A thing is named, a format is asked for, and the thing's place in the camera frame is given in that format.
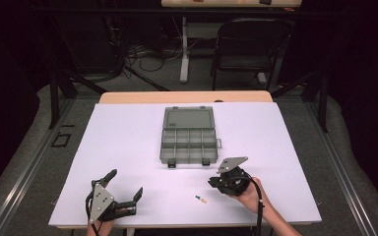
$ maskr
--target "dark background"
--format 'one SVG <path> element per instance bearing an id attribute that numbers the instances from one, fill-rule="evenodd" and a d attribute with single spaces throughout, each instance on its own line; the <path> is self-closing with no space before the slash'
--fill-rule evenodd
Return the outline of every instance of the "dark background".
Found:
<path id="1" fill-rule="evenodd" d="M 95 2 L 87 0 L 81 3 L 82 6 L 91 6 Z M 112 52 L 106 44 L 106 31 L 100 19 L 93 23 L 83 19 L 90 24 L 77 25 L 68 17 L 57 20 L 56 24 L 61 29 L 77 27 L 76 33 L 86 35 L 75 42 L 78 48 L 72 52 L 53 22 L 29 19 L 22 12 L 23 4 L 24 1 L 20 0 L 0 0 L 0 175 L 32 124 L 39 106 L 36 92 L 48 85 L 52 68 L 49 63 L 51 57 L 42 56 L 45 54 L 45 49 L 40 47 L 42 38 L 34 34 L 32 21 L 42 26 L 49 35 L 45 40 L 51 45 L 57 63 L 65 68 L 110 73 L 120 64 L 118 52 Z M 54 0 L 46 4 L 63 4 L 63 1 Z M 122 1 L 122 4 L 128 7 L 160 7 L 158 0 Z M 330 11 L 349 6 L 357 10 L 358 21 L 352 25 L 345 47 L 334 53 L 329 73 L 329 95 L 342 107 L 355 158 L 378 190 L 378 1 L 303 0 L 301 8 Z M 134 29 L 144 25 L 150 30 L 130 33 L 159 48 L 161 22 L 163 19 L 140 18 L 129 24 Z M 337 28 L 338 25 L 332 22 L 298 21 L 283 61 L 280 82 L 291 82 L 321 65 L 324 55 L 330 52 Z M 98 60 L 80 54 L 81 49 L 95 47 L 100 50 L 90 53 Z"/>

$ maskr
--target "desk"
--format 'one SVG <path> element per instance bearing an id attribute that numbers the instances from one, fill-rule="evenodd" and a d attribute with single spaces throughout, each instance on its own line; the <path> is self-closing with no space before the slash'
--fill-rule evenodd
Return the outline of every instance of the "desk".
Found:
<path id="1" fill-rule="evenodd" d="M 201 103 L 181 103 L 185 98 L 195 102 L 196 97 Z M 210 102 L 216 99 L 226 102 Z M 174 100 L 177 103 L 163 103 Z M 178 164 L 176 169 L 161 164 L 159 148 L 164 108 L 176 105 L 214 108 L 217 137 L 222 140 L 216 164 Z M 137 215 L 116 219 L 117 227 L 255 225 L 257 215 L 207 182 L 217 176 L 216 169 L 225 157 L 234 156 L 249 157 L 241 167 L 262 180 L 273 204 L 288 222 L 321 221 L 283 117 L 268 93 L 181 91 L 115 92 L 101 97 L 49 225 L 86 227 L 85 198 L 91 181 L 114 168 L 118 174 L 107 190 L 117 202 L 131 200 L 144 187 Z M 196 196 L 206 199 L 207 203 L 200 202 Z"/>
<path id="2" fill-rule="evenodd" d="M 172 8 L 298 8 L 302 0 L 273 0 L 271 5 L 260 4 L 259 0 L 161 0 L 161 6 Z M 207 31 L 207 36 L 217 35 L 218 24 L 200 27 L 199 31 Z M 180 69 L 180 83 L 187 83 L 189 69 L 188 36 L 197 37 L 196 34 L 188 35 L 188 23 L 183 17 L 182 21 L 182 66 Z"/>

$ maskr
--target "black cable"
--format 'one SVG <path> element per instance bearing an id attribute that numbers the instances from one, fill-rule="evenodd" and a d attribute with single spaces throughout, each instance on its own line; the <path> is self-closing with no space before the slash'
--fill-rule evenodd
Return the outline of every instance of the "black cable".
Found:
<path id="1" fill-rule="evenodd" d="M 160 90 L 160 91 L 169 91 L 169 89 L 156 84 L 155 82 L 153 82 L 149 78 L 145 77 L 141 73 L 139 73 L 139 72 L 135 71 L 134 69 L 132 69 L 131 67 L 125 66 L 124 69 L 127 70 L 127 71 L 129 71 L 131 74 L 135 75 L 136 77 L 140 78 L 141 80 L 143 80 L 147 84 L 153 86 L 157 90 Z"/>
<path id="2" fill-rule="evenodd" d="M 100 231 L 100 228 L 102 227 L 102 225 L 103 225 L 103 222 L 101 221 L 99 225 L 99 229 L 97 231 Z"/>
<path id="3" fill-rule="evenodd" d="M 91 191 L 88 194 L 88 196 L 86 197 L 86 200 L 85 200 L 86 214 L 88 216 L 88 220 L 90 220 L 90 218 L 91 218 L 90 208 L 92 208 L 92 197 L 93 196 L 94 196 L 94 191 Z M 94 235 L 99 236 L 99 232 L 97 231 L 94 223 L 91 224 L 91 227 L 94 230 Z"/>
<path id="4" fill-rule="evenodd" d="M 176 43 L 176 46 L 174 47 L 173 50 L 164 50 L 165 52 L 170 52 L 171 51 L 171 53 L 169 53 L 168 55 L 167 55 L 167 53 L 164 53 L 164 51 L 163 51 L 164 57 L 165 57 L 166 60 L 173 60 L 173 59 L 176 59 L 176 58 L 179 57 L 179 55 L 182 53 L 181 43 L 182 43 L 182 40 L 180 39 L 179 42 Z"/>
<path id="5" fill-rule="evenodd" d="M 52 26 L 56 29 L 56 31 L 58 32 L 58 34 L 60 35 L 61 39 L 63 40 L 63 42 L 65 44 L 65 46 L 69 50 L 71 56 L 75 57 L 76 62 L 78 64 L 80 64 L 81 66 L 83 66 L 83 68 L 85 68 L 85 70 L 89 73 L 89 71 L 87 70 L 87 67 L 82 63 L 81 59 L 78 57 L 78 55 L 76 54 L 76 52 L 73 49 L 73 47 L 70 46 L 70 43 L 68 42 L 68 39 L 66 38 L 65 34 L 60 29 L 60 27 L 58 26 L 58 24 L 55 22 L 55 20 L 51 18 L 50 22 L 51 22 Z M 93 83 L 100 83 L 100 82 L 110 81 L 110 80 L 116 78 L 118 75 L 121 74 L 122 67 L 123 67 L 122 64 L 123 64 L 122 61 L 120 59 L 118 59 L 118 66 L 117 66 L 117 68 L 116 68 L 116 70 L 114 72 L 110 73 L 109 75 L 107 75 L 107 76 L 105 76 L 103 78 L 89 80 L 89 81 L 91 81 Z"/>
<path id="6" fill-rule="evenodd" d="M 140 58 L 139 66 L 140 66 L 140 69 L 143 70 L 143 71 L 145 71 L 145 72 L 156 72 L 156 71 L 158 71 L 159 69 L 161 69 L 162 66 L 164 65 L 164 58 L 162 57 L 162 55 L 160 55 L 160 56 L 159 56 L 159 59 L 161 60 L 161 63 L 160 63 L 160 65 L 159 65 L 157 68 L 152 69 L 152 70 L 144 69 L 144 68 L 143 68 L 143 63 L 142 63 L 143 58 L 144 58 L 144 57 L 141 57 L 141 58 Z"/>
<path id="7" fill-rule="evenodd" d="M 256 188 L 257 196 L 259 197 L 259 202 L 257 203 L 257 228 L 256 228 L 256 236 L 261 236 L 262 234 L 262 221 L 263 221 L 263 197 L 262 192 L 260 191 L 259 185 L 256 183 L 256 181 L 253 180 L 253 178 L 246 172 L 244 172 L 248 177 L 232 177 L 228 178 L 228 180 L 248 180 L 251 183 L 253 183 L 254 187 Z"/>

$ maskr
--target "metal bracket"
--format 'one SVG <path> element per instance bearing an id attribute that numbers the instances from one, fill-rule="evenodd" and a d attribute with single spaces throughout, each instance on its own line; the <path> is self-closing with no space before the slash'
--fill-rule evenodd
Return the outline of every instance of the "metal bracket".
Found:
<path id="1" fill-rule="evenodd" d="M 94 186 L 94 200 L 92 203 L 91 217 L 89 223 L 93 224 L 103 214 L 103 212 L 112 204 L 114 198 L 100 184 Z"/>
<path id="2" fill-rule="evenodd" d="M 217 173 L 222 174 L 222 173 L 228 172 L 231 169 L 243 163 L 244 161 L 246 161 L 247 159 L 248 159 L 247 156 L 226 158 L 220 164 L 220 167 L 218 168 Z"/>

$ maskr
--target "black curtain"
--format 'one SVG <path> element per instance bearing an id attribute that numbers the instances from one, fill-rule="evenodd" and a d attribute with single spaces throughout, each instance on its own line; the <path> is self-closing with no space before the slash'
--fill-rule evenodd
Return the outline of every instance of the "black curtain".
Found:
<path id="1" fill-rule="evenodd" d="M 39 106 L 36 92 L 48 84 L 30 31 L 16 1 L 0 1 L 0 176 L 22 142 Z"/>
<path id="2" fill-rule="evenodd" d="M 331 61 L 329 95 L 342 108 L 357 162 L 378 190 L 378 1 L 303 0 L 301 7 L 343 8 L 352 8 L 356 14 L 346 44 Z M 280 81 L 291 82 L 317 69 L 338 29 L 335 22 L 297 22 Z"/>

